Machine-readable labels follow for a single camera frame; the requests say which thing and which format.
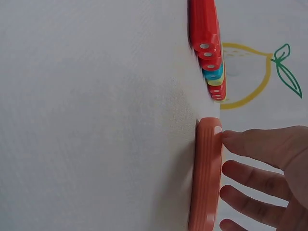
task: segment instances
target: red toy piece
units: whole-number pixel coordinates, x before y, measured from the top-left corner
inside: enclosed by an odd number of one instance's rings
[[[226,90],[226,78],[223,79],[223,82],[221,85],[219,86],[211,86],[211,85],[207,85],[207,89],[209,91],[210,94],[221,94],[223,91]]]
[[[215,52],[220,46],[214,0],[190,0],[190,40],[197,52]]]
[[[211,98],[215,101],[224,101],[226,99],[226,91],[224,90],[222,93],[211,94]]]
[[[220,49],[221,49],[220,42],[218,42],[217,46],[213,51],[205,51],[205,52],[203,51],[203,52],[198,52],[197,54],[200,59],[215,60],[219,56]]]
[[[221,51],[219,52],[218,57],[214,60],[203,60],[203,59],[199,60],[202,69],[206,71],[217,71],[221,67],[222,63]]]
[[[215,224],[221,178],[223,145],[221,122],[203,118],[196,129],[189,231],[212,231]]]

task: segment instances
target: yellow domino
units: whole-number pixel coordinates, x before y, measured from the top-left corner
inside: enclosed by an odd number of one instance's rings
[[[226,72],[225,72],[225,70],[226,70],[226,66],[224,66],[224,73],[223,73],[223,75],[224,75],[224,77],[226,78],[226,82],[225,82],[225,91],[226,91],[226,94],[225,94],[225,97],[224,97],[224,99],[223,100],[216,100],[215,102],[218,102],[218,103],[222,103],[222,102],[225,102],[226,101],[226,99],[227,99],[227,80],[228,80],[228,78],[227,78],[227,75],[226,75]]]
[[[207,84],[211,85],[211,86],[219,86],[222,84],[223,80],[225,78],[225,71],[223,71],[221,77],[219,79],[215,79],[215,80],[208,80]]]

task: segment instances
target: stack of dominoes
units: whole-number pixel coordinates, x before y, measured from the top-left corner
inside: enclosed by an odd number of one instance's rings
[[[214,0],[190,0],[190,41],[214,101],[226,99],[226,69]]]

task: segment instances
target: hand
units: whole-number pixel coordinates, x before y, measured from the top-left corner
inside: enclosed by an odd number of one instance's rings
[[[289,204],[284,208],[257,201],[230,185],[221,189],[220,197],[235,210],[277,231],[308,231],[308,128],[225,131],[223,143],[232,153],[265,162],[284,172],[281,175],[227,161],[222,167],[224,175]],[[228,219],[220,227],[223,231],[245,231]]]

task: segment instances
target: fingernail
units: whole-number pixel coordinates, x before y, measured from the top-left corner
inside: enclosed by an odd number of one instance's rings
[[[220,197],[224,197],[225,195],[228,195],[228,186],[223,186],[219,191]]]
[[[230,219],[224,219],[220,222],[219,227],[222,230],[232,230],[234,226],[232,225],[232,221]]]
[[[226,172],[228,172],[228,170],[231,168],[231,171],[232,171],[232,167],[229,167],[229,165],[231,164],[232,166],[232,163],[234,162],[234,160],[228,160],[226,161],[223,165],[222,165],[222,168],[221,168],[221,172],[223,174],[225,174]]]
[[[237,132],[237,131],[224,131],[222,133],[222,137],[223,138],[233,138],[233,137],[235,137],[239,134],[240,134],[240,132]]]

